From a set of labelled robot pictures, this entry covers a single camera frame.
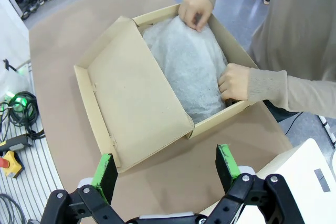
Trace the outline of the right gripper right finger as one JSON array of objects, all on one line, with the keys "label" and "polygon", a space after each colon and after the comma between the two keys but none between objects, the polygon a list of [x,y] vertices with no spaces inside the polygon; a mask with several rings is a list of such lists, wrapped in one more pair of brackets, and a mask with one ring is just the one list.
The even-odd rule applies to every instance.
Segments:
[{"label": "right gripper right finger", "polygon": [[246,206],[256,206],[265,224],[305,224],[285,178],[265,179],[242,173],[226,144],[217,145],[215,165],[225,195],[207,217],[207,224],[235,224]]}]

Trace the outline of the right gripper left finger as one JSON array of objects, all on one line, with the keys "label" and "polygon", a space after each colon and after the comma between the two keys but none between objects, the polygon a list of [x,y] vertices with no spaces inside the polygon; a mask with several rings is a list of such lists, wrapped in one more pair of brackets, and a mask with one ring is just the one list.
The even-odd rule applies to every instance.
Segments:
[{"label": "right gripper left finger", "polygon": [[44,224],[80,224],[91,217],[96,224],[123,224],[111,207],[118,171],[112,154],[103,154],[92,182],[68,193],[54,190],[44,210]]}]

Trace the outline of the brown cardboard shoe box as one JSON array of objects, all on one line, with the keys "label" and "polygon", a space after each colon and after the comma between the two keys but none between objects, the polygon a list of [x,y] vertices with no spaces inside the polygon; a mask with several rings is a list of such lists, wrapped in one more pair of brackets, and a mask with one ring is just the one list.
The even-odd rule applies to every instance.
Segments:
[{"label": "brown cardboard shoe box", "polygon": [[120,16],[74,67],[99,150],[113,155],[120,173],[251,106],[237,101],[199,123],[185,112],[142,37],[178,9],[172,5],[131,19]]}]

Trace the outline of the white tissue paper sheet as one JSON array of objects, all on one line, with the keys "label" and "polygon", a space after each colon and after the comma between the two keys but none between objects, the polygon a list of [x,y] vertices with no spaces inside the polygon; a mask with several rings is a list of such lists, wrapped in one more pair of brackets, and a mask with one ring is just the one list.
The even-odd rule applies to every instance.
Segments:
[{"label": "white tissue paper sheet", "polygon": [[197,32],[175,17],[156,23],[142,35],[194,123],[226,108],[218,80],[228,62],[209,25]]}]

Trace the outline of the person's left forearm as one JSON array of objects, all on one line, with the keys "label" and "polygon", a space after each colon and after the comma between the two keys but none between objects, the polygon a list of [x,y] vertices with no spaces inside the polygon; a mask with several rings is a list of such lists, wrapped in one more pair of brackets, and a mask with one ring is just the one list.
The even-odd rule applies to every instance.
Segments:
[{"label": "person's left forearm", "polygon": [[289,112],[309,112],[336,119],[336,82],[300,79],[284,70],[251,68],[248,101],[263,100]]}]

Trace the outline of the white box-shaped platform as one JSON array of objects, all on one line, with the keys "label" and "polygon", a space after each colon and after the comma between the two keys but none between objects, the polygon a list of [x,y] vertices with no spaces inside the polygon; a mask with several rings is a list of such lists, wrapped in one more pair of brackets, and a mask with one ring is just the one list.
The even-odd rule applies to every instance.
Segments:
[{"label": "white box-shaped platform", "polygon": [[[309,138],[298,147],[279,154],[256,174],[249,167],[238,168],[242,173],[257,175],[261,179],[270,174],[282,175],[304,224],[336,224],[336,180],[314,139]],[[315,169],[322,170],[330,192],[323,192]],[[206,217],[201,224],[207,224],[207,217],[218,202],[203,211]],[[235,224],[265,224],[265,220],[258,207],[246,206]]]}]

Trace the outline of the yellow emergency stop box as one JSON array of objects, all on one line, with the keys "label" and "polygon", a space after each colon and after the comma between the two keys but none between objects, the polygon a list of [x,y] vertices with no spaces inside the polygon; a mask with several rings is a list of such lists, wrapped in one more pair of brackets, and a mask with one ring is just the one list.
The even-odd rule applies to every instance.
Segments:
[{"label": "yellow emergency stop box", "polygon": [[0,168],[9,178],[17,178],[24,170],[18,154],[14,151],[8,151],[3,157],[0,157]]}]

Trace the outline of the person's left hand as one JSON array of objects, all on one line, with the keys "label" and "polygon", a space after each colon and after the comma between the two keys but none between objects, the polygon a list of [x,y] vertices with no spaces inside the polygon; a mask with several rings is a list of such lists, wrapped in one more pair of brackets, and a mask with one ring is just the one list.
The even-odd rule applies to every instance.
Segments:
[{"label": "person's left hand", "polygon": [[222,100],[247,101],[249,74],[250,68],[229,63],[218,81]]}]

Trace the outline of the person's right hand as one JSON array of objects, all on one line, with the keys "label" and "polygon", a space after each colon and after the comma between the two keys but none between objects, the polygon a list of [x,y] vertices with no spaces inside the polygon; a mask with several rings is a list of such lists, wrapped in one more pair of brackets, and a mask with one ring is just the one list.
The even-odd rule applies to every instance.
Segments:
[{"label": "person's right hand", "polygon": [[213,9],[214,5],[210,0],[182,0],[178,14],[188,27],[201,32]]}]

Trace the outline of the grey slatted platform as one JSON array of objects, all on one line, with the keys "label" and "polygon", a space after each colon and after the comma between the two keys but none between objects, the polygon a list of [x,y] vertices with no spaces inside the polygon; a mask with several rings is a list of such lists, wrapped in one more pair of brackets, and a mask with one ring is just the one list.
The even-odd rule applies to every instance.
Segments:
[{"label": "grey slatted platform", "polygon": [[0,224],[39,221],[50,193],[63,189],[45,137],[17,151],[17,155],[24,167],[17,178],[7,177],[0,168],[0,194],[15,201],[0,199]]}]

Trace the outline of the grey rectangular sticker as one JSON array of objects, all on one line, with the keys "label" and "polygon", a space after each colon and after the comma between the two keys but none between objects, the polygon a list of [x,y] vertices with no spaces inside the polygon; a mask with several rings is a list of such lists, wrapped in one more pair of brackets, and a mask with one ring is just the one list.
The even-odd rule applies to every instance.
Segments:
[{"label": "grey rectangular sticker", "polygon": [[326,192],[330,192],[331,191],[330,187],[329,187],[329,185],[327,183],[327,180],[326,180],[326,178],[325,178],[322,170],[321,169],[315,169],[314,173],[315,173],[315,175],[316,175],[316,177],[318,179],[318,182],[321,185],[321,188],[322,188],[323,192],[325,192],[325,193]]}]

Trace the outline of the grey handheld controller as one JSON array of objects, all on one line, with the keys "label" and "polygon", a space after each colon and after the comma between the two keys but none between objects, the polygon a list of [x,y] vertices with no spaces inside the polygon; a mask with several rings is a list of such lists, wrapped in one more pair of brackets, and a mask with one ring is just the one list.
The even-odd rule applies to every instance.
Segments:
[{"label": "grey handheld controller", "polygon": [[0,155],[7,151],[17,151],[25,147],[32,147],[33,140],[28,134],[22,134],[0,143]]}]

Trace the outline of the white power strip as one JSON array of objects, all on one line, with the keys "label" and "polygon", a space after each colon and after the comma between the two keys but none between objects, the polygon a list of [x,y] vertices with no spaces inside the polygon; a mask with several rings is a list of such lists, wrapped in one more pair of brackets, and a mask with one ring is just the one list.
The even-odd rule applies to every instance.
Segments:
[{"label": "white power strip", "polygon": [[321,124],[324,127],[326,133],[328,134],[332,145],[336,148],[336,126],[331,127],[324,116],[318,115],[318,118],[321,121]]}]

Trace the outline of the person in beige sweater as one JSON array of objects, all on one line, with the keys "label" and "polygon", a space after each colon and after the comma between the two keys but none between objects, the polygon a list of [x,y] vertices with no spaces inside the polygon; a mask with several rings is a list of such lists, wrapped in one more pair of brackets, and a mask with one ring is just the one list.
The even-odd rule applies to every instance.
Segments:
[{"label": "person in beige sweater", "polygon": [[336,0],[271,0],[250,51],[259,70],[336,82]]}]

